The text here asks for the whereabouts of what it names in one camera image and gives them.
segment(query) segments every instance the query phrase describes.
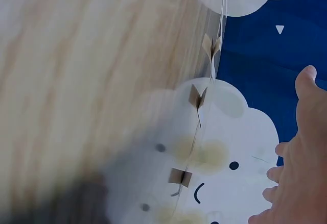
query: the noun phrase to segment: white triangle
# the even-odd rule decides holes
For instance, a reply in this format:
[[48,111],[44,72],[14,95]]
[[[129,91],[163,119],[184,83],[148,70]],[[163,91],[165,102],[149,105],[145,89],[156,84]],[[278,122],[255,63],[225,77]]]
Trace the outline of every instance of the white triangle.
[[283,30],[284,30],[284,25],[276,25],[277,31],[279,34],[282,34]]

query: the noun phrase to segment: wooden surface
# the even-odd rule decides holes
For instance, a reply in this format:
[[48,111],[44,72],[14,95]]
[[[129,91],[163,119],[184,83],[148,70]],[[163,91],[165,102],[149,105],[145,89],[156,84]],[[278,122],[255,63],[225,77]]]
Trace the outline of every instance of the wooden surface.
[[2,213],[128,146],[149,126],[144,94],[208,77],[202,38],[219,19],[199,0],[0,0]]

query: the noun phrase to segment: black dot eye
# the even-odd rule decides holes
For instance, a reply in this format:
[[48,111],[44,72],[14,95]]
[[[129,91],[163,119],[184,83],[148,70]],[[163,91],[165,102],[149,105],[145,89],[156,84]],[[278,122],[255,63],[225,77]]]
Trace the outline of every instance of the black dot eye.
[[166,146],[163,145],[163,144],[157,144],[157,145],[155,146],[155,149],[156,149],[158,152],[163,153],[163,152],[166,151]]
[[239,168],[239,164],[238,164],[238,162],[236,162],[236,161],[233,161],[233,162],[231,162],[230,164],[229,164],[229,168],[231,169],[231,170],[236,170],[236,169],[238,169]]
[[141,209],[144,212],[148,212],[150,210],[150,206],[148,204],[141,204]]

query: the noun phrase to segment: blue background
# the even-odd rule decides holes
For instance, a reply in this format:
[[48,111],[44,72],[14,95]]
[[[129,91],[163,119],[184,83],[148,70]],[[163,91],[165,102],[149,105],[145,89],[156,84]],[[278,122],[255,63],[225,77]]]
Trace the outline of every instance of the blue background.
[[[285,26],[281,35],[276,25]],[[217,78],[272,119],[280,142],[297,132],[294,83],[309,64],[327,89],[327,0],[269,0],[248,16],[227,19]]]

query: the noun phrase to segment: smiling mouth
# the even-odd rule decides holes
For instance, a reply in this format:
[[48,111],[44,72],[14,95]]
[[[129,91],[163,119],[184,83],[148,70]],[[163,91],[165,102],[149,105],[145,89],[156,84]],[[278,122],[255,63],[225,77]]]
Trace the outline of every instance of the smiling mouth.
[[199,191],[200,188],[203,187],[203,186],[204,186],[204,182],[201,183],[201,184],[200,184],[200,185],[195,189],[195,192],[194,192],[194,199],[195,199],[195,201],[196,201],[198,204],[201,203],[200,200],[198,199],[198,191]]

